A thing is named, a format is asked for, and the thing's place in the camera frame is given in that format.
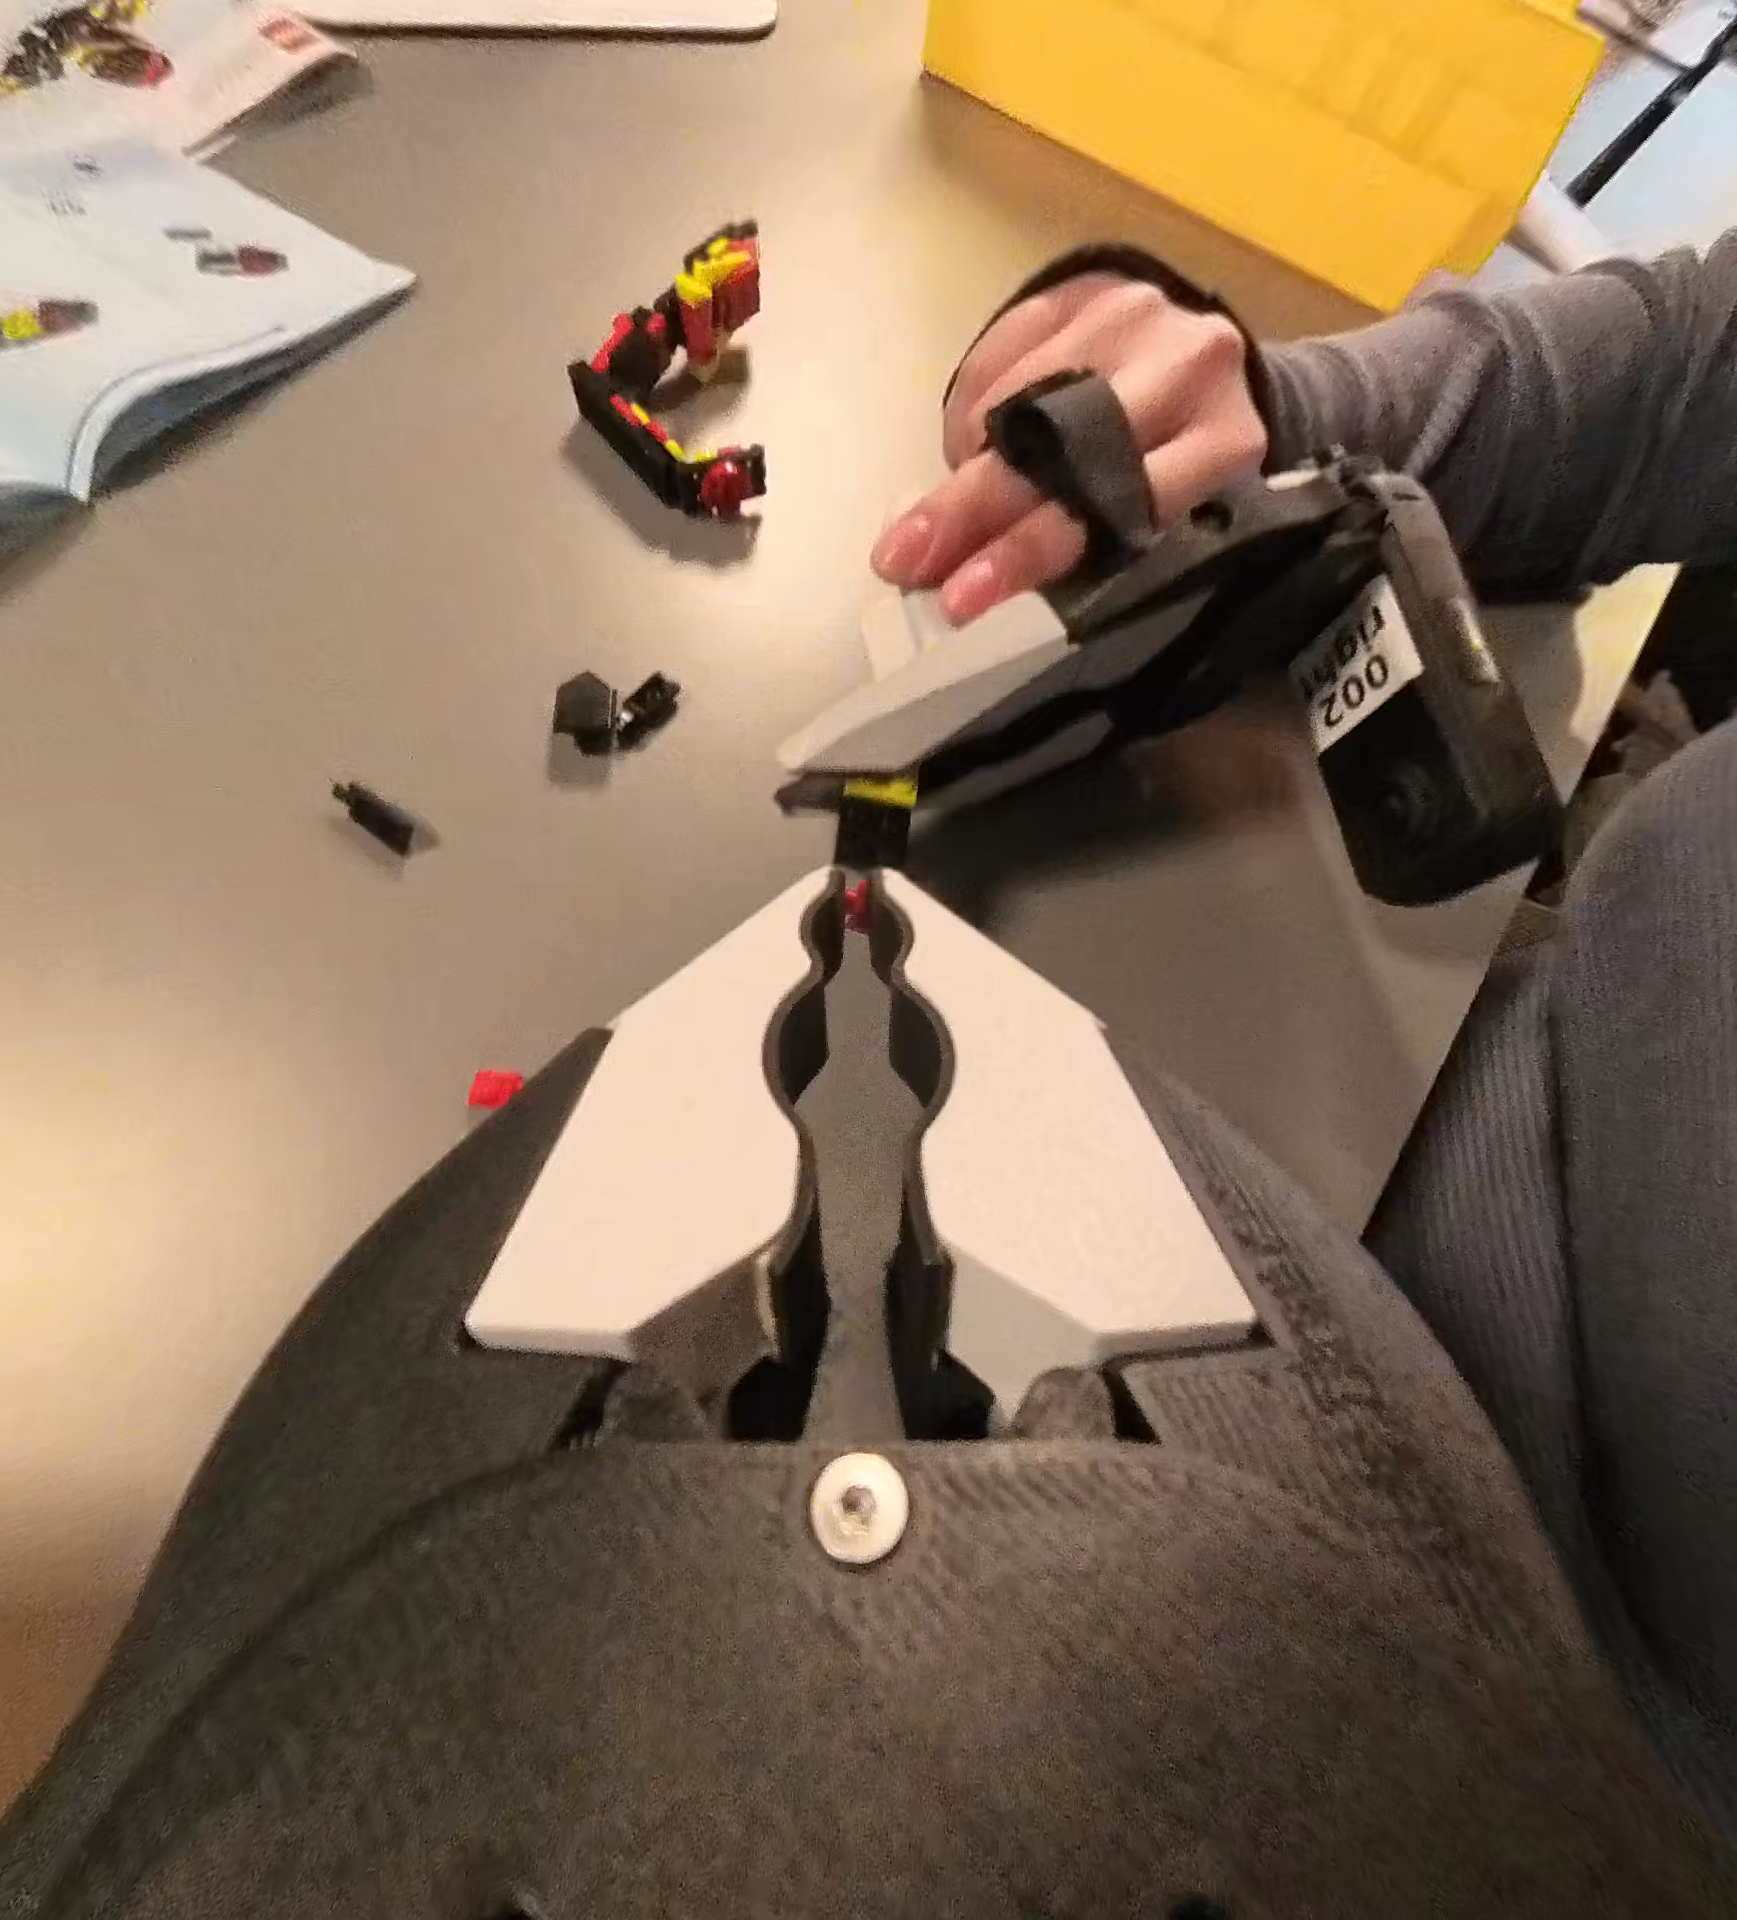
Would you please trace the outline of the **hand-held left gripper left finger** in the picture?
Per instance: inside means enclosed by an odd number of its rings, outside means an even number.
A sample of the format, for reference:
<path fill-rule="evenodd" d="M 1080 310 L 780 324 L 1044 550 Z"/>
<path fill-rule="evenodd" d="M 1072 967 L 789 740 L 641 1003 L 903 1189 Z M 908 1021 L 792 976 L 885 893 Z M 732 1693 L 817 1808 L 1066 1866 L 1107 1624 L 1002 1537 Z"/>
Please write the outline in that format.
<path fill-rule="evenodd" d="M 593 1070 L 464 1317 L 489 1351 L 800 1359 L 825 1305 L 799 1103 L 828 1062 L 834 872 L 652 989 Z"/>

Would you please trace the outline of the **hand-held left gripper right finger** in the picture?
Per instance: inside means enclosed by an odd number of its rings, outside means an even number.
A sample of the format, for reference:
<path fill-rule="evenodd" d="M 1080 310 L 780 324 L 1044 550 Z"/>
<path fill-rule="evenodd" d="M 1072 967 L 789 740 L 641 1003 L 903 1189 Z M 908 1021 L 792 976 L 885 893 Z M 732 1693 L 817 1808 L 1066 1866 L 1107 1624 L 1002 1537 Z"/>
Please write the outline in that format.
<path fill-rule="evenodd" d="M 1261 1318 L 1103 1022 L 897 872 L 877 883 L 890 1059 L 935 1348 L 1009 1425 L 1038 1381 L 1227 1351 Z"/>

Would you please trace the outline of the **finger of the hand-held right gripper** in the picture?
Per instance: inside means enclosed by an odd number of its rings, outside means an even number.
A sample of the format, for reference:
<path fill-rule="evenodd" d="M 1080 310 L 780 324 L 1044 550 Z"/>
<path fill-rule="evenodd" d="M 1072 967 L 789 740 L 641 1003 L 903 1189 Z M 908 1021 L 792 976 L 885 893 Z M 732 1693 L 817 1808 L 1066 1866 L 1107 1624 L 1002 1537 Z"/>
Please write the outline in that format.
<path fill-rule="evenodd" d="M 875 598 L 861 620 L 870 676 L 777 750 L 784 777 L 878 777 L 1047 708 L 1072 689 L 1078 650 L 1037 590 L 952 624 L 937 590 Z"/>
<path fill-rule="evenodd" d="M 843 778 L 880 774 L 917 774 L 917 810 L 955 810 L 1112 756 L 1124 744 L 1117 719 L 1088 702 L 1035 706 L 997 727 L 917 704 L 841 702 L 780 746 L 777 810 L 834 816 Z"/>

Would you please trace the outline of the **black brick block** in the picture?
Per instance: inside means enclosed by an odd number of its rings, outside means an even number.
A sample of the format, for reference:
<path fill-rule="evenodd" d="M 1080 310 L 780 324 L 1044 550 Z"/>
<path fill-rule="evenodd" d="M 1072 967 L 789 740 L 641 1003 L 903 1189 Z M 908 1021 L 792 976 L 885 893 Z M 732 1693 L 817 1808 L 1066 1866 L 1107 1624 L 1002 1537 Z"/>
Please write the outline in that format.
<path fill-rule="evenodd" d="M 894 813 L 894 810 L 870 809 L 870 806 L 847 806 L 841 801 L 841 786 L 838 786 L 837 804 L 834 804 L 833 865 L 852 875 L 903 870 L 907 865 L 910 829 L 913 829 L 917 806 L 913 813 Z"/>

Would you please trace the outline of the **red yellow black brick model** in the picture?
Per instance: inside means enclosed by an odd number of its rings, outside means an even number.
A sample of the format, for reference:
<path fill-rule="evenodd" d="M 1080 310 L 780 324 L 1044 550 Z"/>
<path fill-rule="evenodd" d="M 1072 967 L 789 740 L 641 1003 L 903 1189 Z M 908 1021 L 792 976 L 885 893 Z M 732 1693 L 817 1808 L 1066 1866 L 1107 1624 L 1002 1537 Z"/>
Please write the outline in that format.
<path fill-rule="evenodd" d="M 569 361 L 577 416 L 661 507 L 695 523 L 736 524 L 767 494 L 759 445 L 686 445 L 657 412 L 676 375 L 697 389 L 763 304 L 755 220 L 727 223 L 695 245 L 650 299 L 621 307 L 598 345 Z"/>

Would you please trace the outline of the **yellow plastic bin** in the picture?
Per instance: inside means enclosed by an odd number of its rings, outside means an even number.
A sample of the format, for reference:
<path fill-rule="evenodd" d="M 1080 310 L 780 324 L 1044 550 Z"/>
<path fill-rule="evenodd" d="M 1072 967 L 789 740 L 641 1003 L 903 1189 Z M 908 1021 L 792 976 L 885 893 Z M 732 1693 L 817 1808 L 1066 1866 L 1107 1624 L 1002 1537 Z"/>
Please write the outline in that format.
<path fill-rule="evenodd" d="M 935 2 L 922 67 L 1382 313 L 1475 276 L 1605 54 L 1568 2 Z"/>

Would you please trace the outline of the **person's right forearm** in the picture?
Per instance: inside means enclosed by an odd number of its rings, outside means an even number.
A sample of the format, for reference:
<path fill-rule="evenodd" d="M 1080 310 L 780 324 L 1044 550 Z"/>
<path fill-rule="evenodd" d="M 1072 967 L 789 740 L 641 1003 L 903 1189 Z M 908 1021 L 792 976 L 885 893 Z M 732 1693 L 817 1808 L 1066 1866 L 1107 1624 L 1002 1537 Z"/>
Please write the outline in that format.
<path fill-rule="evenodd" d="M 1270 345 L 1257 383 L 1270 468 L 1347 452 L 1420 483 L 1483 601 L 1737 568 L 1737 228 Z"/>

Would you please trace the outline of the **person's right hand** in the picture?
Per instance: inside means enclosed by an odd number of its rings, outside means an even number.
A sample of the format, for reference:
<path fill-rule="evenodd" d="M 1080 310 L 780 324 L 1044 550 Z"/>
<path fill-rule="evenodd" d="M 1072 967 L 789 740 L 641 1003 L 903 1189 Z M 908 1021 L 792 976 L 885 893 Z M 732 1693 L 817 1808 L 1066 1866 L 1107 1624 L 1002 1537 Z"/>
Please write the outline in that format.
<path fill-rule="evenodd" d="M 1072 575 L 1083 523 L 984 445 L 988 414 L 1057 372 L 1112 389 L 1162 524 L 1264 468 L 1254 345 L 1231 313 L 1145 252 L 1078 248 L 1005 301 L 955 369 L 946 472 L 880 533 L 870 570 L 883 585 L 937 593 L 961 627 Z"/>

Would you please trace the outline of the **black clip brick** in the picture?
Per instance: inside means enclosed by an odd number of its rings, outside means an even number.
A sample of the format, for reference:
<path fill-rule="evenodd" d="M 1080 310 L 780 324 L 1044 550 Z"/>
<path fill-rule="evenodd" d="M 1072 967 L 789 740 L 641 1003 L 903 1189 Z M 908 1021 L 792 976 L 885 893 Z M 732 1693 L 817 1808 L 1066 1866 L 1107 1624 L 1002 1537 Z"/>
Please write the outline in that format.
<path fill-rule="evenodd" d="M 411 810 L 360 781 L 333 781 L 330 803 L 352 829 L 398 860 L 411 859 L 423 840 L 423 822 Z"/>

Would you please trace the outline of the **person's leg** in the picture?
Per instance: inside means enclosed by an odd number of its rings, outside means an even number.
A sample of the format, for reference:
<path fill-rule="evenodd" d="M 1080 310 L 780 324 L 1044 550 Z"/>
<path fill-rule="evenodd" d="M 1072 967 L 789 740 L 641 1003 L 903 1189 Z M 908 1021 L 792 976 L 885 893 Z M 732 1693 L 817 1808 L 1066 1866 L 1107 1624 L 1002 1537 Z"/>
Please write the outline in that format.
<path fill-rule="evenodd" d="M 1737 716 L 1496 963 L 1367 1245 L 1737 1854 Z"/>

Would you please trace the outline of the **black upright stand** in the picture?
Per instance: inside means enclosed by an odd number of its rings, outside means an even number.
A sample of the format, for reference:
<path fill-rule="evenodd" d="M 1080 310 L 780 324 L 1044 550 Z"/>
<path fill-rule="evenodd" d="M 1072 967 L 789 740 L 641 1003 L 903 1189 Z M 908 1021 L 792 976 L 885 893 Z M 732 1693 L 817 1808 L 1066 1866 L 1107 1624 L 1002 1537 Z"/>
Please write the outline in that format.
<path fill-rule="evenodd" d="M 1714 18 L 1714 33 L 1700 51 L 1690 40 L 1690 30 L 1675 27 L 1675 12 L 1681 12 L 1681 8 L 1669 8 L 1655 21 L 1646 18 L 1643 27 L 1649 30 L 1641 42 L 1643 53 L 1671 67 L 1671 81 L 1565 184 L 1564 192 L 1577 211 L 1593 204 L 1611 181 L 1667 127 L 1671 117 L 1693 98 L 1697 87 L 1705 85 L 1726 61 L 1737 54 L 1737 2 L 1695 6 L 1695 12 L 1705 21 Z"/>

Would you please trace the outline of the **wooden book stand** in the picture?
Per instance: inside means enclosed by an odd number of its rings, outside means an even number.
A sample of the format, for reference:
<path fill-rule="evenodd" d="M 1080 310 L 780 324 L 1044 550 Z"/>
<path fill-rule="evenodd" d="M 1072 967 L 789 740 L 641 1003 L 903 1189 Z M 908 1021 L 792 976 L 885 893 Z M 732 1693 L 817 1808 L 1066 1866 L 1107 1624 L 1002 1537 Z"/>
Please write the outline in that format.
<path fill-rule="evenodd" d="M 749 40 L 777 2 L 291 2 L 319 28 L 363 34 L 628 36 Z"/>

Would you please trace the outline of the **open instruction booklet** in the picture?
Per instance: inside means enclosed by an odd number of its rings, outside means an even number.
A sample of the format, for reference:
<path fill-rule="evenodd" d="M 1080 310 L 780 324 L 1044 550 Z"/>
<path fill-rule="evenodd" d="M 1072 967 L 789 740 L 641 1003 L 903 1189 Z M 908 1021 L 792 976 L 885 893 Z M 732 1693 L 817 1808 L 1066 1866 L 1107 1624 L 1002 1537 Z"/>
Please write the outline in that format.
<path fill-rule="evenodd" d="M 157 148 L 0 158 L 0 548 L 415 283 Z"/>

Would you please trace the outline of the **closed instruction booklet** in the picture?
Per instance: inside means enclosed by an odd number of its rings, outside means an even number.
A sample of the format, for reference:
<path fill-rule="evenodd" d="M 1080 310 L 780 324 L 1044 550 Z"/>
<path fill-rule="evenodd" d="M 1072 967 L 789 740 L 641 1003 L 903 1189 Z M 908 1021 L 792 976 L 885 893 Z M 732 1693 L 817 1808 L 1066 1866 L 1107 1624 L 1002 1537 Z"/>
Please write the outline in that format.
<path fill-rule="evenodd" d="M 352 51 L 291 4 L 0 2 L 0 158 L 192 153 Z"/>

